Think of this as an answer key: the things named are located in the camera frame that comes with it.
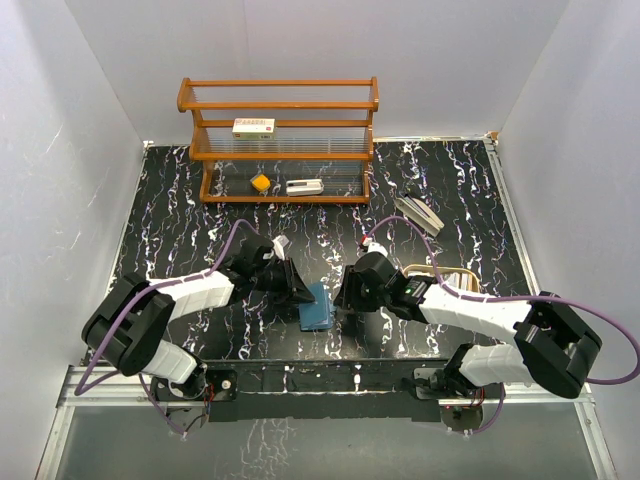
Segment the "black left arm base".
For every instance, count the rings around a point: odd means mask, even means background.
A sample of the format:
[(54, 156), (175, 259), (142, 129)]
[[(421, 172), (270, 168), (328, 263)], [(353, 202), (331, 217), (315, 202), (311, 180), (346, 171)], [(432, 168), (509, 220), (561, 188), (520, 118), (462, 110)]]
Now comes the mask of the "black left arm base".
[(230, 403), (237, 397), (237, 375), (231, 370), (197, 367), (184, 384), (154, 377), (142, 386), (169, 427), (182, 437), (212, 421), (217, 403)]

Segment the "blue leather card holder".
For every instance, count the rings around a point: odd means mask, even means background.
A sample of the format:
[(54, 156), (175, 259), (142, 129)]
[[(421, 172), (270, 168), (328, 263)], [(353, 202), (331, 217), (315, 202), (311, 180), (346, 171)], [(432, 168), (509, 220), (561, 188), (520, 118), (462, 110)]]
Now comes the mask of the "blue leather card holder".
[(316, 282), (309, 287), (315, 301), (299, 305), (299, 326), (303, 332), (325, 331), (333, 326), (334, 306), (329, 289)]

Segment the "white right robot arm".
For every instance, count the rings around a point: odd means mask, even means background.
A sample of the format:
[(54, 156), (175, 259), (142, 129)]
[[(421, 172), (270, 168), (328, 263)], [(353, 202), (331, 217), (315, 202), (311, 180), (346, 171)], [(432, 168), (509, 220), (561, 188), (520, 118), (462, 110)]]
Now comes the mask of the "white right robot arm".
[(566, 399), (579, 396), (600, 352), (595, 331), (558, 297), (511, 301), (472, 295), (428, 275), (407, 276), (380, 252), (346, 267), (336, 308), (375, 312), (424, 324), (461, 328), (495, 339), (464, 344), (429, 380), (434, 390), (466, 397), (489, 384), (537, 384)]

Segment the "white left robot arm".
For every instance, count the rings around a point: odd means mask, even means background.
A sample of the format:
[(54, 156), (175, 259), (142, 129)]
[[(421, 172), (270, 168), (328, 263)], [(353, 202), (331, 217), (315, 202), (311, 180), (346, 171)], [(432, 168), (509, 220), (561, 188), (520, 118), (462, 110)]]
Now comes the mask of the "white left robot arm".
[(287, 242), (284, 236), (271, 240), (251, 232), (214, 268), (160, 280), (127, 274), (86, 322), (81, 338), (118, 373), (155, 376), (180, 397), (198, 398), (206, 387), (206, 366), (164, 339), (167, 326), (189, 314), (231, 306), (254, 291), (280, 304), (314, 303), (315, 296), (284, 254)]

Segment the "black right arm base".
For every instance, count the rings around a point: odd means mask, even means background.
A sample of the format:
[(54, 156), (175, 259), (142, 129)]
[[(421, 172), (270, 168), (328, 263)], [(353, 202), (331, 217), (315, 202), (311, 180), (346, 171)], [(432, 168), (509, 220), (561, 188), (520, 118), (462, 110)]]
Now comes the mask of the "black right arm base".
[(409, 377), (401, 379), (401, 389), (417, 400), (456, 398), (462, 404), (440, 406), (441, 422), (447, 434), (459, 434), (465, 438), (491, 428), (500, 417), (506, 397), (505, 387), (499, 386), (498, 404), (489, 419), (485, 418), (483, 403), (486, 400), (484, 386), (477, 387), (453, 370), (416, 369)]

